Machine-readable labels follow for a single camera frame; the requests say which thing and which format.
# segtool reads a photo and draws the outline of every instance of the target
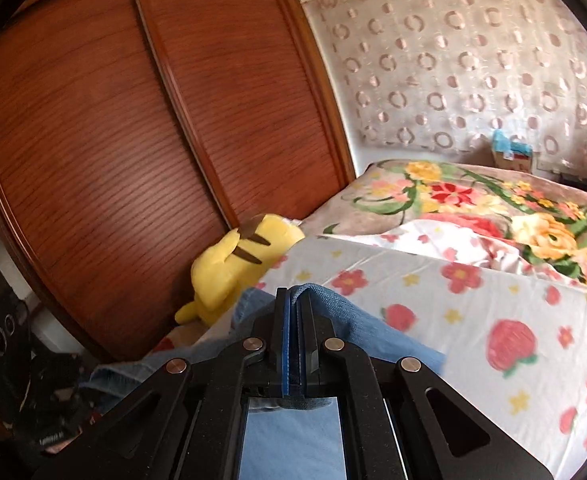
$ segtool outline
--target black bracket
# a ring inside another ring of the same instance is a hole
[[[250,397],[337,397],[350,480],[552,480],[416,358],[336,338],[308,293],[280,288],[252,333],[215,359],[169,361],[34,478],[236,479]]]

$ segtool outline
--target wooden sliding door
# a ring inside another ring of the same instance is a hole
[[[81,343],[140,358],[206,247],[347,185],[345,139],[285,0],[33,1],[0,34],[0,234]]]

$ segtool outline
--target sheer curtain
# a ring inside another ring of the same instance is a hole
[[[348,128],[442,152],[493,130],[587,176],[587,33],[561,0],[312,0]]]

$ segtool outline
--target screw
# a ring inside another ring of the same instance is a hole
[[[165,365],[165,370],[170,374],[181,374],[187,370],[187,362],[180,358],[172,359]]]
[[[330,337],[325,341],[325,348],[337,352],[345,347],[345,342],[337,337]]]
[[[408,372],[417,372],[422,367],[422,363],[415,357],[405,357],[400,361],[400,366],[402,366],[403,370]]]
[[[248,337],[242,342],[242,346],[245,350],[255,352],[262,348],[262,339],[259,337]]]

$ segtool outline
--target stuffed toy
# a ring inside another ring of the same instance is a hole
[[[177,311],[176,322],[199,317],[207,326],[213,325],[303,238],[298,227],[274,214],[257,216],[228,232],[191,266],[194,300]]]

